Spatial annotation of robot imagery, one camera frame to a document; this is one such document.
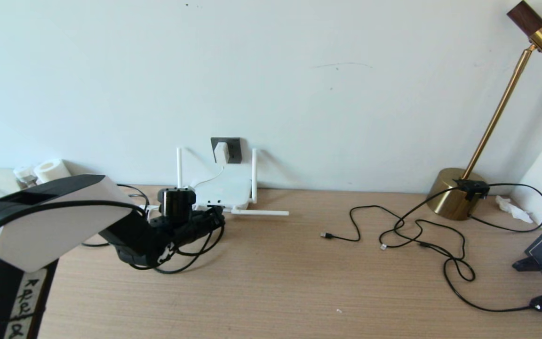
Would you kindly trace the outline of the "small clear plastic jar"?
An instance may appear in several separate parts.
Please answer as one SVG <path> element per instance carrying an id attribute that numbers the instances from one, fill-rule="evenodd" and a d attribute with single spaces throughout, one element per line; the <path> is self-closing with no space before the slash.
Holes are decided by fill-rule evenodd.
<path id="1" fill-rule="evenodd" d="M 26 187 L 37 186 L 37 176 L 34 173 L 34 166 L 26 165 L 13 169 L 13 174 L 19 183 Z"/>

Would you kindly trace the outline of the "white toilet paper roll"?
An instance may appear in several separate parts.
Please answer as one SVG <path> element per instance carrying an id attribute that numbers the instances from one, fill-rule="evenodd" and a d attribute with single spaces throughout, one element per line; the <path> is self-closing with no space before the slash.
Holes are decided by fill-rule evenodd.
<path id="1" fill-rule="evenodd" d="M 52 182 L 61 178 L 72 176 L 62 159 L 52 159 L 38 164 L 33 169 L 34 174 L 41 183 Z"/>

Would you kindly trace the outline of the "black plastic clip stand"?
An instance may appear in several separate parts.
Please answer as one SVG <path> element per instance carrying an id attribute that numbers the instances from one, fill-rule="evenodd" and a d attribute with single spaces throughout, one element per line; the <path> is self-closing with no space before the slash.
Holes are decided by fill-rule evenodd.
<path id="1" fill-rule="evenodd" d="M 525 259 L 514 262 L 512 268 L 517 272 L 540 272 L 542 264 L 535 257 L 527 256 Z"/>

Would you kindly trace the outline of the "white wifi router with antennas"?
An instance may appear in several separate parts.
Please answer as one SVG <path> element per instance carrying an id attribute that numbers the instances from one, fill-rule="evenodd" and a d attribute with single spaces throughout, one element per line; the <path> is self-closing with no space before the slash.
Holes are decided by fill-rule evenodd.
<path id="1" fill-rule="evenodd" d="M 196 202 L 193 210 L 206 210 L 208 206 L 224 206 L 224 212 L 233 215 L 269 215 L 288 216 L 286 210 L 250 210 L 250 204 L 258 200 L 258 152 L 252 149 L 251 178 L 226 174 L 229 164 L 221 166 L 219 173 L 213 178 L 203 180 L 195 185 L 183 184 L 182 148 L 176 150 L 177 179 L 179 189 L 195 191 Z"/>

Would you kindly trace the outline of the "white power adapter block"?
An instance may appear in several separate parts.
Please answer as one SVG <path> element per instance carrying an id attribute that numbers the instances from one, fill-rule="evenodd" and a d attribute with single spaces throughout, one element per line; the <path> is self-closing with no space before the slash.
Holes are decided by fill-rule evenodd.
<path id="1" fill-rule="evenodd" d="M 214 148 L 215 162 L 219 165 L 226 165 L 230 160 L 230 150 L 227 142 L 217 142 Z"/>

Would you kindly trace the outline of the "grey wall power socket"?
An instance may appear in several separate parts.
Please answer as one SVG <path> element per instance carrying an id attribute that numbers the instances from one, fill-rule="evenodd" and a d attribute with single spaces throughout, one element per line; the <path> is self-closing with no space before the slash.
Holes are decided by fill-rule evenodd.
<path id="1" fill-rule="evenodd" d="M 239 137 L 211 137 L 211 147 L 214 148 L 217 142 L 227 142 L 230 150 L 230 160 L 228 164 L 239 164 L 242 161 L 241 140 Z"/>

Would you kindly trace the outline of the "brass desk lamp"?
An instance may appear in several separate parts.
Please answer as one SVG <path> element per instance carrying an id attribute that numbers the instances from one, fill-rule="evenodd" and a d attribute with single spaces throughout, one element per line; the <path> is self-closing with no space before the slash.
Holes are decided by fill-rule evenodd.
<path id="1" fill-rule="evenodd" d="M 467 201 L 465 192 L 457 189 L 454 182 L 457 179 L 483 180 L 473 170 L 477 165 L 480 155 L 483 153 L 497 123 L 506 109 L 513 92 L 521 79 L 521 76 L 533 55 L 533 52 L 542 53 L 542 16 L 526 1 L 520 0 L 506 15 L 513 21 L 527 37 L 529 46 L 520 54 L 518 62 L 512 71 L 509 82 L 503 95 L 495 108 L 494 114 L 488 123 L 479 144 L 465 168 L 443 168 L 435 178 L 435 181 L 426 197 L 426 204 L 435 214 L 450 220 L 467 220 L 483 199 L 476 198 Z"/>

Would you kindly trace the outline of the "crumpled white tissue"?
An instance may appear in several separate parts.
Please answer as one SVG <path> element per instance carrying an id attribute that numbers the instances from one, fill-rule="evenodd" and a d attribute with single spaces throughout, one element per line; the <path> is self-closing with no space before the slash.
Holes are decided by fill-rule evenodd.
<path id="1" fill-rule="evenodd" d="M 527 213 L 527 211 L 524 211 L 518 206 L 515 206 L 514 204 L 512 204 L 510 198 L 504 198 L 497 195 L 495 196 L 495 203 L 497 204 L 500 210 L 510 214 L 512 217 L 514 217 L 514 219 L 518 219 L 529 224 L 534 223 L 533 219 Z"/>

